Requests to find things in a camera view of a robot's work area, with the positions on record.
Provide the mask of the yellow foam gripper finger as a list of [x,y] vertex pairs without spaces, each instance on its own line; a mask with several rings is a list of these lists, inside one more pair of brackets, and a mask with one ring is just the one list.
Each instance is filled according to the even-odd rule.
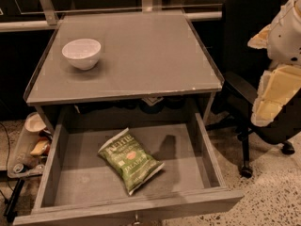
[[300,89],[300,66],[280,64],[271,72],[265,71],[252,108],[252,123],[267,126]]
[[258,34],[248,41],[247,46],[254,49],[266,49],[270,28],[271,25],[265,26]]

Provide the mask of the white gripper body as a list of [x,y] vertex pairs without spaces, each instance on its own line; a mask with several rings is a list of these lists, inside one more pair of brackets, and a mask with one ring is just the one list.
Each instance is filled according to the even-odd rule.
[[301,65],[301,0],[289,0],[273,19],[267,55],[279,63]]

